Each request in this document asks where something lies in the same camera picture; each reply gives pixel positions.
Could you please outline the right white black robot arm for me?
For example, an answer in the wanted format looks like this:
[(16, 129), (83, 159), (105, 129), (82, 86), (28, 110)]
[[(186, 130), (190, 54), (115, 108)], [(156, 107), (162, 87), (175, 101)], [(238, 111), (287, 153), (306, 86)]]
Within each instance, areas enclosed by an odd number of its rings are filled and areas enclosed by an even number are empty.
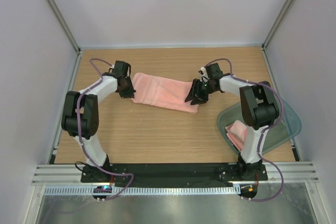
[(204, 104), (214, 92), (229, 92), (240, 97), (243, 121), (247, 127), (244, 146), (236, 164), (243, 180), (254, 179), (263, 164), (261, 151), (266, 135), (280, 115), (276, 91), (268, 81), (252, 82), (225, 74), (215, 79), (194, 79), (185, 102)]

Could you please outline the pink rabbit pattern towel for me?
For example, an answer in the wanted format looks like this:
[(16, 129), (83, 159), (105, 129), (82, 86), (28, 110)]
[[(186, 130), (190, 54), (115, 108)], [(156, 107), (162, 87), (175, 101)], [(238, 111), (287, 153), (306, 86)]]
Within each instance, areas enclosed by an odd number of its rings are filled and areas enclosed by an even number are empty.
[(241, 151), (244, 147), (244, 142), (247, 135), (247, 126), (240, 120), (236, 120), (231, 125), (225, 127), (226, 136), (231, 143)]

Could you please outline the plain pink towel pile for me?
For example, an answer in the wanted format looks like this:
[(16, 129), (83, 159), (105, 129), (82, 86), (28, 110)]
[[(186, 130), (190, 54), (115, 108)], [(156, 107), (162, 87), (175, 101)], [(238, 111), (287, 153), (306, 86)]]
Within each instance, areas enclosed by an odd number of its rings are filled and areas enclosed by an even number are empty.
[(135, 89), (132, 99), (134, 103), (191, 114), (198, 112), (197, 105), (185, 102), (192, 86), (190, 82), (136, 73), (132, 78), (132, 84)]

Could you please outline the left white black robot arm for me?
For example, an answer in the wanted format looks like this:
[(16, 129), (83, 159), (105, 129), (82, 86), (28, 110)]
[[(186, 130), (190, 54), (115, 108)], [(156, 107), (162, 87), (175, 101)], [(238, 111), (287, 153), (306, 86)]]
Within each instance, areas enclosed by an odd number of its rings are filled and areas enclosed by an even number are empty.
[(102, 76), (92, 85), (76, 92), (66, 94), (62, 112), (61, 128), (80, 145), (86, 165), (93, 169), (93, 176), (100, 182), (106, 182), (111, 175), (108, 155), (98, 139), (99, 103), (112, 93), (122, 98), (134, 98), (134, 87), (129, 76)]

